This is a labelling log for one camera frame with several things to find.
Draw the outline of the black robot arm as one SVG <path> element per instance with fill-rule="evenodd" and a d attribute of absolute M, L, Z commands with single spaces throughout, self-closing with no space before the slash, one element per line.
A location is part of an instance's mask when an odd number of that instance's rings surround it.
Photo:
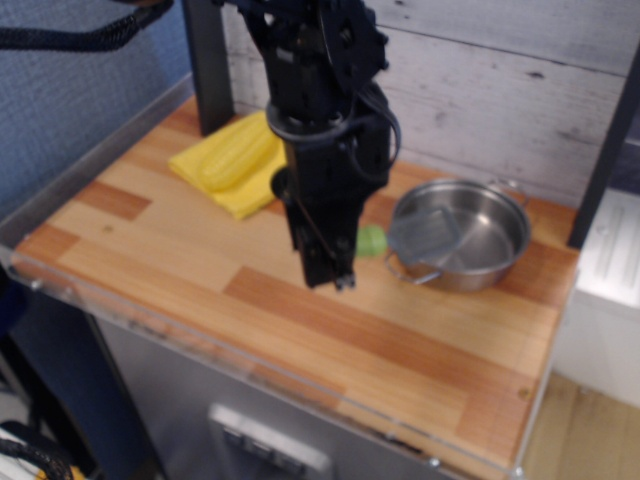
<path fill-rule="evenodd" d="M 355 285 L 366 201 L 387 185 L 401 131 L 376 83 L 388 38 L 362 1 L 237 1 L 264 63 L 266 120 L 286 164 L 271 179 L 310 288 Z"/>

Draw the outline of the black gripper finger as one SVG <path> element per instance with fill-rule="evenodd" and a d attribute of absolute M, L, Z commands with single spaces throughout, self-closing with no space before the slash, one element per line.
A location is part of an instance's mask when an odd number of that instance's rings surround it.
<path fill-rule="evenodd" d="M 333 284 L 341 291 L 355 287 L 357 207 L 330 202 L 307 208 L 295 200 L 289 206 L 289 226 L 309 288 Z"/>

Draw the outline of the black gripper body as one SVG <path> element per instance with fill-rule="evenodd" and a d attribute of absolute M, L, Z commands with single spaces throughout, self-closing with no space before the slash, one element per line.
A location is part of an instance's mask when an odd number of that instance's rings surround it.
<path fill-rule="evenodd" d="M 393 166 L 393 120 L 365 113 L 321 124 L 304 124 L 280 112 L 269 127 L 285 146 L 286 165 L 271 180 L 277 198 L 320 205 L 366 199 L 386 186 Z"/>

